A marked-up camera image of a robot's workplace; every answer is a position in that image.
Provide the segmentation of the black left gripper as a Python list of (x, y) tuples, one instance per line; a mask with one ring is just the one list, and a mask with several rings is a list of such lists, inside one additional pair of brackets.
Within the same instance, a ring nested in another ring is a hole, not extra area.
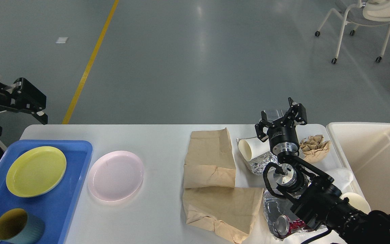
[(44, 112), (46, 102), (46, 95), (25, 78), (18, 78), (11, 85), (0, 82), (0, 113), (5, 111), (15, 113), (17, 110), (31, 114), (41, 124), (46, 125), (48, 124), (48, 115)]

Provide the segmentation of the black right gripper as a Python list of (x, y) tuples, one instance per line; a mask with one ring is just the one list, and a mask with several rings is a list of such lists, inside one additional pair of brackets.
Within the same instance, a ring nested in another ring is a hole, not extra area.
[(288, 98), (288, 104), (289, 108), (282, 118), (269, 121), (266, 112), (261, 112), (261, 119), (255, 125), (257, 138), (261, 142), (269, 139), (270, 150), (276, 156), (283, 152), (299, 156), (296, 125), (308, 124), (305, 107), (292, 98)]

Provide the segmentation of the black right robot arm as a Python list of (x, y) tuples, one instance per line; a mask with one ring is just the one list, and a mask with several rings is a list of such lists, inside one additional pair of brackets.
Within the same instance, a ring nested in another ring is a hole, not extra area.
[(373, 210), (368, 214), (356, 209), (334, 179), (323, 170), (299, 157), (297, 125), (307, 124), (305, 107), (288, 98), (286, 113), (270, 122), (265, 110), (255, 125), (257, 138), (269, 142), (270, 151), (278, 163), (269, 163), (263, 171), (263, 180), (269, 193), (292, 203), (291, 212), (309, 228), (321, 225), (327, 231), (309, 238), (306, 244), (335, 231), (348, 244), (390, 244), (390, 215)]

